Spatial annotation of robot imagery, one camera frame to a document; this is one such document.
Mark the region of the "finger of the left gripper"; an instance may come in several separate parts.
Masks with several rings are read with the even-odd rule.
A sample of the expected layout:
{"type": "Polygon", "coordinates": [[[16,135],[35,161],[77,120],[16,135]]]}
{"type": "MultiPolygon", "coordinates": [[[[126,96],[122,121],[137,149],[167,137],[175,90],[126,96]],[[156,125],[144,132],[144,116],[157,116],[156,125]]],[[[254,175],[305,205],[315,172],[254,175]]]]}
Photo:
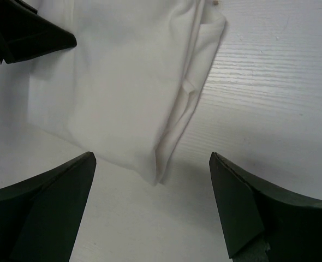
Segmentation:
{"type": "Polygon", "coordinates": [[[24,1],[0,1],[0,64],[76,47],[74,35],[40,17],[24,1]]]}

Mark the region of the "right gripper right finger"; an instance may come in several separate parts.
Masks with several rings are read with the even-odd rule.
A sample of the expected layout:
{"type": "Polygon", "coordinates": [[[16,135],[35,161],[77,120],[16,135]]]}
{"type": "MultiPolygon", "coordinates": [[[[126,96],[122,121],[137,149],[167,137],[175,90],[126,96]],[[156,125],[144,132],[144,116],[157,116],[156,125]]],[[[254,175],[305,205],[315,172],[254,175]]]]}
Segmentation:
{"type": "Polygon", "coordinates": [[[322,261],[322,200],[294,193],[212,153],[210,173],[233,261],[322,261]]]}

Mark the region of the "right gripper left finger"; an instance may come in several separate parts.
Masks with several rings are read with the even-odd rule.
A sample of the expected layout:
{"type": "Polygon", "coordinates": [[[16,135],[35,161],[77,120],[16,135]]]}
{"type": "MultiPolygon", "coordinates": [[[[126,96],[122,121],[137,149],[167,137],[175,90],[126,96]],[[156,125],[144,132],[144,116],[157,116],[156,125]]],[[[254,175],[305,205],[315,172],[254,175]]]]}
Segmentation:
{"type": "Polygon", "coordinates": [[[0,189],[0,261],[69,261],[96,164],[86,152],[0,189]]]}

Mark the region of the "white t shirt robot print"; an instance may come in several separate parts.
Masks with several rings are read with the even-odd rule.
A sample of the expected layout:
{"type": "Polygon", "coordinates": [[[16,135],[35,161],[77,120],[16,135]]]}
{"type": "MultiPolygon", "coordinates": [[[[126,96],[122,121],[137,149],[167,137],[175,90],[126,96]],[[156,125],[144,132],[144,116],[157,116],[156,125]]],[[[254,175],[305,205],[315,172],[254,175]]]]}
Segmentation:
{"type": "Polygon", "coordinates": [[[42,1],[39,15],[77,45],[34,61],[28,121],[159,183],[225,16],[211,1],[42,1]]]}

